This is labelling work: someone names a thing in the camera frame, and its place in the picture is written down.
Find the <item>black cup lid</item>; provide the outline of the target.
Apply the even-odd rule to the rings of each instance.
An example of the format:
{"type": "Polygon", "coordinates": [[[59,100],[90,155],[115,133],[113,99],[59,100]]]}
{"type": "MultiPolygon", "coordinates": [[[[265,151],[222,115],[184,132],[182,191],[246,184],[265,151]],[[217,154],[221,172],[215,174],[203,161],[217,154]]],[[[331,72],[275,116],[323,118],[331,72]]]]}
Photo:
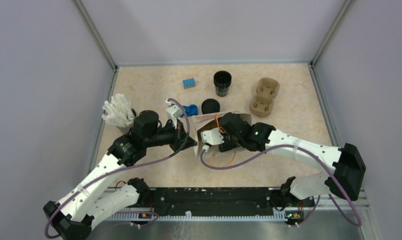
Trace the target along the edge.
{"type": "Polygon", "coordinates": [[[203,115],[218,113],[220,112],[220,108],[220,103],[213,98],[206,99],[201,104],[201,112],[203,115]]]}

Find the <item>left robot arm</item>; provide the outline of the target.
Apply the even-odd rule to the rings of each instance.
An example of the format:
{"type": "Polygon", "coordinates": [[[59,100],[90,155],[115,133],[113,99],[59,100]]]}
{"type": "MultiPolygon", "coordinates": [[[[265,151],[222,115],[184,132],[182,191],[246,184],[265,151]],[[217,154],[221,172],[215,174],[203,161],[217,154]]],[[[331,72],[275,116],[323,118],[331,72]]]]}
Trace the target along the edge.
{"type": "Polygon", "coordinates": [[[113,141],[97,166],[66,196],[43,207],[48,239],[84,240],[104,220],[127,206],[142,207],[149,201],[149,187],[132,178],[120,190],[101,197],[125,171],[164,162],[182,150],[197,145],[190,136],[190,123],[183,106],[172,104],[161,126],[157,112],[142,111],[127,133],[113,141]]]}

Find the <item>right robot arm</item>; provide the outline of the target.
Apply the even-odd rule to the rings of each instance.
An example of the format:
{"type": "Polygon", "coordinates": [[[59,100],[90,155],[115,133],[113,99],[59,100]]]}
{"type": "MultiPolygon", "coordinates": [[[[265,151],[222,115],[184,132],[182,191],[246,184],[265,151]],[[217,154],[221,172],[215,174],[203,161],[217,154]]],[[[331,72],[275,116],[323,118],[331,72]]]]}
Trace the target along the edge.
{"type": "Polygon", "coordinates": [[[350,143],[343,147],[326,146],[289,135],[270,124],[249,124],[236,113],[227,113],[218,120],[231,139],[251,152],[291,158],[319,170],[309,176],[290,177],[282,186],[282,200],[295,206],[311,196],[333,194],[357,201],[366,172],[358,148],[350,143]]]}

